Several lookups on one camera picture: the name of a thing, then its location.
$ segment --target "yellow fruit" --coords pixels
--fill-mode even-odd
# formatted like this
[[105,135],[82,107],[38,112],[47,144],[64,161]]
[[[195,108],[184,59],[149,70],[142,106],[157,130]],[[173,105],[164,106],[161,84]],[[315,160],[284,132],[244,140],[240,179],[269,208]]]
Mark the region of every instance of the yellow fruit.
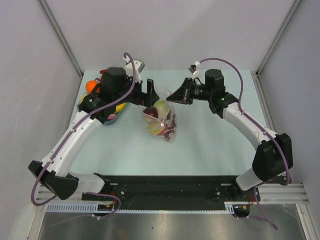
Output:
[[89,94],[89,93],[85,94],[85,95],[81,98],[81,100],[80,100],[79,104],[81,104],[81,103],[82,103],[82,101],[84,100],[84,98],[85,98],[88,94]]
[[146,129],[149,131],[149,133],[154,134],[154,135],[158,135],[159,133],[161,133],[165,127],[162,126],[162,124],[160,122],[153,122],[147,125]]
[[118,112],[120,112],[124,108],[125,105],[126,105],[126,103],[122,103],[122,104],[116,106],[115,113],[117,114]]

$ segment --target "black bracket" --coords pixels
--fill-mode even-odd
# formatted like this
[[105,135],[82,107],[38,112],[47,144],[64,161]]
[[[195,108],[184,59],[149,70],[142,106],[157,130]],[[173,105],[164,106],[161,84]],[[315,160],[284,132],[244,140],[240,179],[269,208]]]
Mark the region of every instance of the black bracket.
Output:
[[[37,178],[42,171],[42,162],[32,161],[28,169]],[[45,170],[43,173],[40,183],[49,189],[53,194],[58,196],[61,200],[68,199],[78,187],[79,179],[77,177],[68,174],[67,176],[55,176],[55,172],[48,172]]]

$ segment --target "white cable clip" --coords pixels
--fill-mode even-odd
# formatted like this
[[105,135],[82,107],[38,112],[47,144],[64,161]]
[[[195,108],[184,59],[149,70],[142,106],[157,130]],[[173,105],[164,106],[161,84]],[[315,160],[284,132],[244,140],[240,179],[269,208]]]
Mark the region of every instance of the white cable clip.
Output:
[[200,71],[199,71],[199,69],[198,69],[198,67],[200,67],[200,62],[199,61],[196,61],[195,63],[194,63],[194,65],[195,65],[195,70],[194,70],[194,72],[192,73],[192,79],[194,80],[194,79],[196,79],[196,78],[200,78],[200,76],[201,76],[201,73],[200,73]]
[[130,62],[130,58],[128,56],[123,56],[122,58],[125,61],[125,64],[128,64]]

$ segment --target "plastic bag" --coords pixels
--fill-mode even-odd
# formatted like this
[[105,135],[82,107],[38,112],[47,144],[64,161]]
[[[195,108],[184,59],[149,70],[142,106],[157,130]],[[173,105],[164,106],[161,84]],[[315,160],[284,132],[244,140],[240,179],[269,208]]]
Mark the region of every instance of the plastic bag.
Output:
[[146,129],[152,135],[172,141],[177,133],[177,115],[173,104],[166,101],[171,93],[164,87],[155,87],[155,92],[160,99],[142,111],[142,117],[147,122]]

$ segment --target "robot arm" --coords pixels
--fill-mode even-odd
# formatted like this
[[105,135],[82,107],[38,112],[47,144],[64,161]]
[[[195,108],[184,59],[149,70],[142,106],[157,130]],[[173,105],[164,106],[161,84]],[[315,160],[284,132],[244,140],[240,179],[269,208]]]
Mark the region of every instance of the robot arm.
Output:
[[167,101],[188,105],[192,104],[194,99],[208,101],[213,114],[231,123],[250,141],[256,153],[252,167],[235,180],[239,192],[249,190],[285,171],[283,159],[270,137],[281,147],[288,168],[293,166],[290,137],[285,133],[278,135],[266,126],[258,127],[257,124],[261,125],[258,121],[244,109],[241,111],[238,99],[226,92],[224,76],[220,70],[207,70],[205,84],[195,82],[195,78],[199,76],[195,65],[192,65],[189,70],[193,78],[185,78],[181,87],[170,95]]
[[[124,96],[133,84],[133,67],[131,61],[126,60],[125,68],[110,67],[104,71],[101,83],[87,94],[78,106],[71,125],[52,151],[39,161],[32,161],[29,170],[40,182],[61,200],[68,199],[74,193],[99,193],[105,182],[95,174],[76,174],[70,172],[80,150],[90,136],[107,120],[110,114],[116,111],[116,106],[96,111],[90,117],[84,119],[88,113],[106,106]],[[159,96],[154,90],[153,80],[147,80],[147,93],[142,92],[140,72],[144,68],[141,60],[133,60],[136,71],[136,82],[132,92],[118,104],[131,102],[136,105],[151,107]]]

